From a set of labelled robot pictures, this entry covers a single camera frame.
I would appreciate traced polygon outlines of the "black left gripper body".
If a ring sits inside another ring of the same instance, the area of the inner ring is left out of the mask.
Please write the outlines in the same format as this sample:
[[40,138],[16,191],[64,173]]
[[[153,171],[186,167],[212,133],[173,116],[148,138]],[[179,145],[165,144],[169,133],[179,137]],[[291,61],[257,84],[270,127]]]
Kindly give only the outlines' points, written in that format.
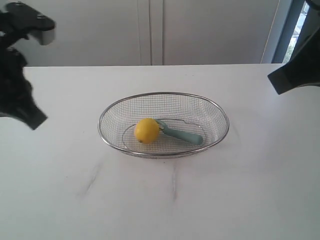
[[25,57],[15,48],[0,50],[0,115],[25,118],[32,85],[24,76]]

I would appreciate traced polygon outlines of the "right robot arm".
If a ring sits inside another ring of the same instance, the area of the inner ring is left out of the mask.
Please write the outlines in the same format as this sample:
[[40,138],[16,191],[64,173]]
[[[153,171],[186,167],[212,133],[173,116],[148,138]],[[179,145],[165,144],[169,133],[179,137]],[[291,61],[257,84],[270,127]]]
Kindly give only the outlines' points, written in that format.
[[305,2],[309,12],[289,61],[267,76],[279,95],[299,87],[320,85],[320,2]]

